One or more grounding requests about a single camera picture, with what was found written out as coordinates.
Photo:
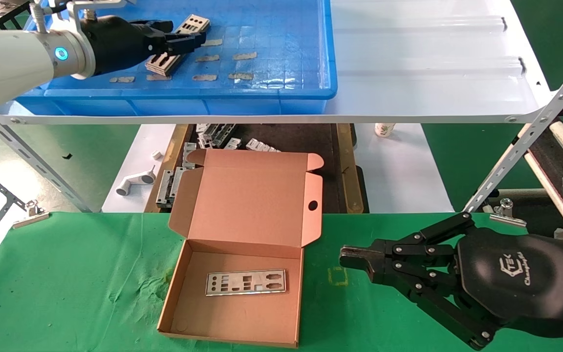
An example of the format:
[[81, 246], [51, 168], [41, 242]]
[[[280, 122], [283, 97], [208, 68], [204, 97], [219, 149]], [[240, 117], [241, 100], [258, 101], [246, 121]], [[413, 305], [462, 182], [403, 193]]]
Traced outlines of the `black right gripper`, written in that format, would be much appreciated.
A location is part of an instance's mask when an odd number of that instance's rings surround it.
[[[499, 325], [563, 338], [563, 240], [487, 228], [465, 235], [475, 227], [470, 213], [457, 213], [402, 239], [375, 239], [368, 247], [344, 245], [340, 265], [367, 269], [371, 283], [395, 288], [476, 351], [494, 340]], [[387, 259], [445, 266], [455, 256], [454, 246], [446, 241], [459, 235], [465, 236], [456, 243], [458, 269], [471, 298], [460, 286], [431, 278], [433, 271], [416, 276], [380, 268]]]

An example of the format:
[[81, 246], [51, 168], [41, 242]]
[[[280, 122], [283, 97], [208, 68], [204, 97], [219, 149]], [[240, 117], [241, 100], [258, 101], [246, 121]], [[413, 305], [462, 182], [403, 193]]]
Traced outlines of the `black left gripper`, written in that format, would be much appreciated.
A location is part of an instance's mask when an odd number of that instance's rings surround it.
[[172, 21], [128, 22], [114, 15], [81, 20], [81, 31], [95, 58], [94, 76], [136, 66], [163, 48], [176, 56], [192, 53], [206, 42], [206, 32], [179, 34], [172, 30]]

